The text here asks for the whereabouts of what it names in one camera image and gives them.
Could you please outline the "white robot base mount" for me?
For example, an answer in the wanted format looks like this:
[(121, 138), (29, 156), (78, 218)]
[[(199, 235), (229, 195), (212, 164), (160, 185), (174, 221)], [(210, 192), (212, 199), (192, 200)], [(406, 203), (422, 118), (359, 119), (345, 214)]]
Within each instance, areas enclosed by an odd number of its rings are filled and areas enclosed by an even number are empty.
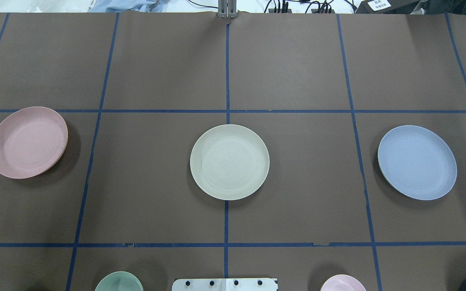
[(172, 291), (278, 291), (275, 278), (182, 278)]

